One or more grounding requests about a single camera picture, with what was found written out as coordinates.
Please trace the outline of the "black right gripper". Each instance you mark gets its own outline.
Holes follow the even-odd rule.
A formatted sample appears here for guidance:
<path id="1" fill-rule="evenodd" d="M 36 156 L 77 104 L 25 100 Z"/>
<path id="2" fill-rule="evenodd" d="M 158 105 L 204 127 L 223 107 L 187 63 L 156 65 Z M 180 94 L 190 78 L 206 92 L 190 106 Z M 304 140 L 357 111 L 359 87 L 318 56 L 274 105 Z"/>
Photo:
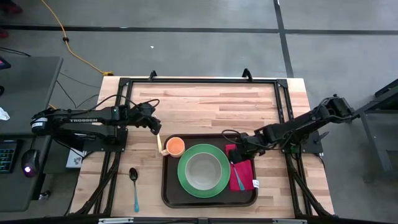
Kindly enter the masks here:
<path id="1" fill-rule="evenodd" d="M 268 150 L 264 135 L 260 131 L 255 131 L 252 136 L 239 133 L 234 140 L 237 149 L 229 151 L 229 160 L 233 164 L 242 162 L 242 156 L 262 156 Z"/>

